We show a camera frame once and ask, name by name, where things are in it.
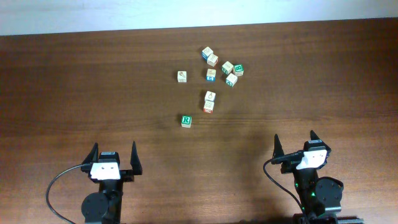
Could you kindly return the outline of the red O letter block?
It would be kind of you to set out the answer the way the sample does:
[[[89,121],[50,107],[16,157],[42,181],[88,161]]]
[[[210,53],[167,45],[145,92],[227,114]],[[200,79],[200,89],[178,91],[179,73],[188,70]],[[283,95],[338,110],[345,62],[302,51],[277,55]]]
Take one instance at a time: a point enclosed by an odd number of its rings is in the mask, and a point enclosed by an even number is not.
[[[203,111],[206,113],[212,113],[214,110],[215,102],[206,100],[203,105]]]

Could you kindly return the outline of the ice cream picture block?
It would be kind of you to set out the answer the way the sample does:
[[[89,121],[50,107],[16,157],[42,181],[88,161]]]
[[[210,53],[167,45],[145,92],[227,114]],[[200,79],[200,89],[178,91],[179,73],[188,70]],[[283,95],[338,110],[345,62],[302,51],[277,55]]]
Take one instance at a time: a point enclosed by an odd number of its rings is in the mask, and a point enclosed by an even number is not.
[[[205,101],[212,101],[214,102],[216,98],[216,93],[212,91],[207,91],[205,94]]]

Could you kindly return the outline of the green R letter block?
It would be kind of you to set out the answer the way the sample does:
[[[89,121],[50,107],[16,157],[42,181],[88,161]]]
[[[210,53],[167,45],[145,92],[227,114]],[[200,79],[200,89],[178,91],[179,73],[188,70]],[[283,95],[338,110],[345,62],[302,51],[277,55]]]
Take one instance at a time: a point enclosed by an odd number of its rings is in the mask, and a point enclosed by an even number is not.
[[[181,126],[183,128],[191,128],[191,125],[192,125],[192,117],[183,115],[181,120]]]

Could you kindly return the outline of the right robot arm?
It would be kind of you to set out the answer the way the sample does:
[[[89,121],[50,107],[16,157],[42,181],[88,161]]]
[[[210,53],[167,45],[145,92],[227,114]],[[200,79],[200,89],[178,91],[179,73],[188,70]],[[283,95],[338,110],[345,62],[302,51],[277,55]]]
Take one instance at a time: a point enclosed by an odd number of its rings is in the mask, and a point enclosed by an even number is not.
[[[327,164],[331,148],[314,131],[303,149],[285,154],[279,137],[274,136],[271,164],[280,164],[282,174],[293,174],[294,186],[301,214],[294,215],[294,223],[336,223],[341,211],[344,185],[331,177],[319,177],[318,170]]]

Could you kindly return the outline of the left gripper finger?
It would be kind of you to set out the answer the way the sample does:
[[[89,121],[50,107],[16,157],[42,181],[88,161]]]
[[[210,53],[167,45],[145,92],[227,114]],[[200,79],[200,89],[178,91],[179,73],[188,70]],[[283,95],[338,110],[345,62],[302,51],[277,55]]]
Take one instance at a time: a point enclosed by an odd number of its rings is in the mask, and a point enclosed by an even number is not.
[[[130,165],[134,175],[142,175],[142,165],[137,154],[136,142],[132,143]]]
[[[98,161],[98,143],[94,143],[92,150],[89,152],[89,154],[85,157],[83,160],[82,164],[92,164]]]

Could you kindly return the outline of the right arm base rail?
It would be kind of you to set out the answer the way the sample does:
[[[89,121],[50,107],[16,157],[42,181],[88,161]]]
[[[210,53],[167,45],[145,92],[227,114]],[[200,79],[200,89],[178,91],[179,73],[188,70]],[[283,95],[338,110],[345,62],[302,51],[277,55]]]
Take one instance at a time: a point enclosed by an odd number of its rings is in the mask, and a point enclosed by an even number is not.
[[[328,217],[317,217],[312,219],[307,219],[301,214],[295,214],[293,216],[294,224],[364,224],[362,218],[356,217],[337,217],[336,215]]]

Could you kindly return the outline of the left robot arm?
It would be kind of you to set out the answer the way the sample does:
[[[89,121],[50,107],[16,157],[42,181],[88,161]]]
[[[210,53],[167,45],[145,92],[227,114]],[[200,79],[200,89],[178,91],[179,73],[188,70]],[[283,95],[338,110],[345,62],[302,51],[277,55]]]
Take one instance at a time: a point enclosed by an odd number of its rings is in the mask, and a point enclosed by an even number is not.
[[[142,175],[142,166],[137,155],[136,143],[132,144],[130,169],[120,168],[117,152],[99,152],[95,143],[83,160],[81,171],[99,185],[99,190],[89,194],[81,204],[85,223],[116,224],[121,222],[123,185],[134,182],[134,177]]]

